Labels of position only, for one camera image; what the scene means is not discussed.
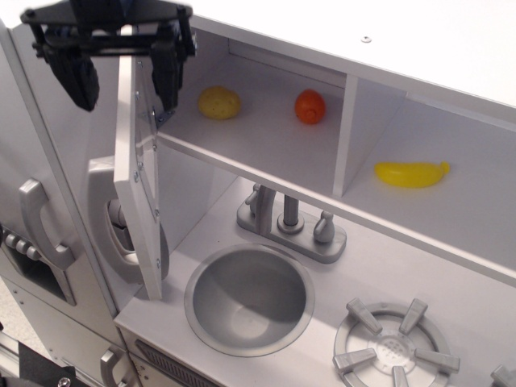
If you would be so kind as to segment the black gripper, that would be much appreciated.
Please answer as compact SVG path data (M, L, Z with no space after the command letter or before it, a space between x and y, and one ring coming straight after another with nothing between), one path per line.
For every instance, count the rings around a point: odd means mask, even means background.
M20 18L33 33L36 56L48 62L74 104L93 111L98 73L89 56L151 52L152 81L163 109L177 108L183 64L197 53L190 6L168 1L59 1Z

